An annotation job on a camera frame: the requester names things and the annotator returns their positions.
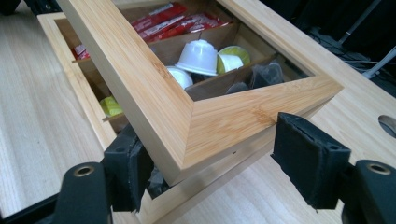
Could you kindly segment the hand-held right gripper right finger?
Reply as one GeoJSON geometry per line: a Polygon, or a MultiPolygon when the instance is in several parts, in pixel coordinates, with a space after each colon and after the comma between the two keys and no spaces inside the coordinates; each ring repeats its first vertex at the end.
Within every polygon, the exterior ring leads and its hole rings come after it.
{"type": "Polygon", "coordinates": [[[307,119],[278,113],[271,157],[313,208],[336,207],[338,176],[348,167],[350,154],[349,148],[307,119]]]}

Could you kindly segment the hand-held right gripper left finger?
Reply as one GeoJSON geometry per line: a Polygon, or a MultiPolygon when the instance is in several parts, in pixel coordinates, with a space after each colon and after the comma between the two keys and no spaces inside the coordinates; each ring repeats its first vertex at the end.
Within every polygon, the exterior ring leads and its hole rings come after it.
{"type": "Polygon", "coordinates": [[[130,124],[105,150],[102,164],[113,211],[139,212],[154,163],[130,124]]]}

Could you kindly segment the wooden tea box with window lid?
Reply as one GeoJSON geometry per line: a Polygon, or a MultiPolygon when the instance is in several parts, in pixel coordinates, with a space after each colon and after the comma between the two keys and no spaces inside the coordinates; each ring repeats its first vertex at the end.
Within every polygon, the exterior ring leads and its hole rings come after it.
{"type": "MultiPolygon", "coordinates": [[[[297,67],[285,82],[234,94],[226,91],[246,68],[182,89],[161,61],[108,59],[98,46],[83,43],[92,35],[75,6],[58,0],[62,11],[39,17],[66,76],[102,147],[131,124],[171,188],[142,198],[138,219],[154,223],[207,188],[242,161],[265,152],[274,139],[276,117],[288,112],[315,114],[341,87],[329,69],[315,62],[320,46],[260,0],[209,0],[233,21],[228,42],[248,49],[254,63],[277,56],[297,67]],[[113,96],[123,112],[108,118],[100,101],[113,96]]],[[[151,7],[166,0],[111,4],[117,11],[151,7]]]]}

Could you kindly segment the white coffee capsule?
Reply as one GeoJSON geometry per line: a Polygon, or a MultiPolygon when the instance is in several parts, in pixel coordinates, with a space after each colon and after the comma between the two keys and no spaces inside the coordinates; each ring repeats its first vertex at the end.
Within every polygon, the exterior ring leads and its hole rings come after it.
{"type": "Polygon", "coordinates": [[[218,51],[206,40],[194,40],[184,46],[176,67],[213,77],[217,74],[217,55],[218,51]]]}
{"type": "Polygon", "coordinates": [[[186,71],[175,66],[167,66],[167,70],[170,72],[170,74],[173,76],[173,78],[177,81],[182,89],[186,89],[193,85],[191,75],[186,71]]]}

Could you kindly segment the stack of red packets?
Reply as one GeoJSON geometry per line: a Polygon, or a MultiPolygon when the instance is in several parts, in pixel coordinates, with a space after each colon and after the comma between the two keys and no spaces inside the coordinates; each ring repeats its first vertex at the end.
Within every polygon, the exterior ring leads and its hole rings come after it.
{"type": "Polygon", "coordinates": [[[219,48],[228,42],[233,21],[209,0],[173,1],[120,11],[109,0],[78,0],[75,6],[92,38],[83,43],[98,46],[108,59],[177,61],[184,45],[204,39],[219,48]]]}

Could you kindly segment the white desk frame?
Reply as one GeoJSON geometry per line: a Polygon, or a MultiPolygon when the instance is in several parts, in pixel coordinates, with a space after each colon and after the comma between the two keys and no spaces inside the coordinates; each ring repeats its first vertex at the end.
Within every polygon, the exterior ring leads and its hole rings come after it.
{"type": "Polygon", "coordinates": [[[371,69],[363,72],[362,75],[368,79],[371,79],[375,76],[375,74],[389,61],[391,61],[394,57],[396,57],[396,46],[394,46],[389,53],[376,65],[374,65],[371,69]]]}

